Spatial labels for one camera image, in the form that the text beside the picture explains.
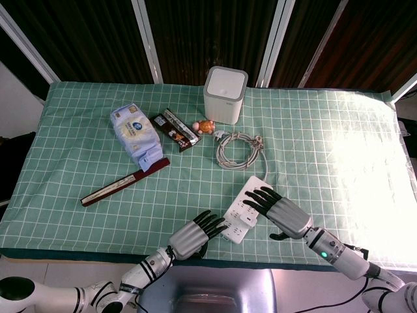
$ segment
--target green checkered tablecloth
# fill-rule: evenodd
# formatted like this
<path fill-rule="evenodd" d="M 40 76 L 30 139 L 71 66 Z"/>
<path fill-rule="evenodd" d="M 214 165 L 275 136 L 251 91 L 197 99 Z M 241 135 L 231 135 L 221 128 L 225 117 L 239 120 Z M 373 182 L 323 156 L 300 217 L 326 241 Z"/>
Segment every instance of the green checkered tablecloth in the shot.
<path fill-rule="evenodd" d="M 267 183 L 342 241 L 368 248 L 370 260 L 417 270 L 413 245 L 416 179 L 394 107 L 382 94 L 247 88 L 235 126 L 261 135 Z M 54 83 L 11 203 L 0 223 L 0 247 L 150 254 L 206 209 L 223 215 L 261 158 L 246 171 L 221 169 L 217 142 L 204 135 L 179 153 L 160 134 L 171 165 L 90 206 L 79 200 L 137 170 L 117 141 L 109 115 L 134 102 L 149 117 L 170 108 L 192 124 L 204 119 L 203 88 L 183 85 Z M 234 159 L 243 142 L 226 149 Z M 325 264 L 302 241 L 272 241 L 265 218 L 240 245 L 218 236 L 206 258 Z"/>

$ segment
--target orange toy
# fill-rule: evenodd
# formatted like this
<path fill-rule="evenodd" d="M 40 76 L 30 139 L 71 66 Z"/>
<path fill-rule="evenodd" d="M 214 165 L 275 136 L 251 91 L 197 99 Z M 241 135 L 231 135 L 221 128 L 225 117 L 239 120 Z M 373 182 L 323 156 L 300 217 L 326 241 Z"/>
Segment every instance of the orange toy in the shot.
<path fill-rule="evenodd" d="M 199 134 L 205 133 L 211 135 L 215 128 L 214 121 L 198 121 L 193 123 L 193 130 Z"/>

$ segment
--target power strip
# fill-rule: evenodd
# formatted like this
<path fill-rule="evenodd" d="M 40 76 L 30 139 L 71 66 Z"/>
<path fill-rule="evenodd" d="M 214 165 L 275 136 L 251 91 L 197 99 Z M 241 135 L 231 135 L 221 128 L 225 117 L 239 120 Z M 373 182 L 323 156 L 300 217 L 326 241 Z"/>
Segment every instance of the power strip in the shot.
<path fill-rule="evenodd" d="M 260 180 L 256 176 L 251 176 L 246 184 L 243 186 L 242 190 L 237 195 L 236 199 L 233 201 L 231 206 L 228 208 L 224 214 L 225 221 L 223 225 L 228 225 L 229 227 L 222 231 L 222 235 L 234 243 L 241 243 L 246 233 L 255 227 L 257 223 L 258 212 L 255 209 L 252 209 L 249 205 L 243 203 L 243 200 L 252 200 L 253 199 L 245 195 L 246 191 L 253 192 L 254 189 L 259 189 L 262 186 L 267 186 L 271 188 L 266 182 Z"/>

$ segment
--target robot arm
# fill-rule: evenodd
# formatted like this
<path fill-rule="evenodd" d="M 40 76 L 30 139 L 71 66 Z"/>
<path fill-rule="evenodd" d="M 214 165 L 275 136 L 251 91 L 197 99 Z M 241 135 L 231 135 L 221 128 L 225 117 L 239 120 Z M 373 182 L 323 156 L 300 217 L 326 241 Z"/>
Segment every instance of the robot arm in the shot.
<path fill-rule="evenodd" d="M 370 278 L 362 300 L 375 313 L 417 313 L 417 283 L 404 282 L 389 271 L 368 262 L 345 246 L 329 231 L 313 227 L 311 217 L 291 200 L 267 187 L 246 192 L 255 201 L 243 202 L 282 230 L 270 234 L 275 240 L 303 238 L 312 251 L 352 280 Z"/>
<path fill-rule="evenodd" d="M 153 255 L 123 275 L 119 290 L 112 282 L 99 282 L 86 288 L 51 288 L 23 277 L 0 280 L 0 311 L 18 313 L 35 305 L 38 313 L 83 313 L 88 305 L 98 313 L 119 313 L 132 299 L 161 277 L 174 259 L 185 260 L 227 226 L 218 225 L 223 218 L 207 210 L 189 221 Z"/>

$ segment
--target brown wrapper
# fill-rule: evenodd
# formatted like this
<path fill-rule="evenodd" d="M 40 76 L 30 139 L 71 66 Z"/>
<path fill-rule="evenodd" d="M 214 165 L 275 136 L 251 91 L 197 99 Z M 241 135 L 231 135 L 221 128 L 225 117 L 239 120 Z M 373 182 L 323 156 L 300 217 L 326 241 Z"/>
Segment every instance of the brown wrapper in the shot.
<path fill-rule="evenodd" d="M 151 118 L 151 123 L 180 146 L 180 152 L 195 145 L 200 137 L 169 109 Z"/>

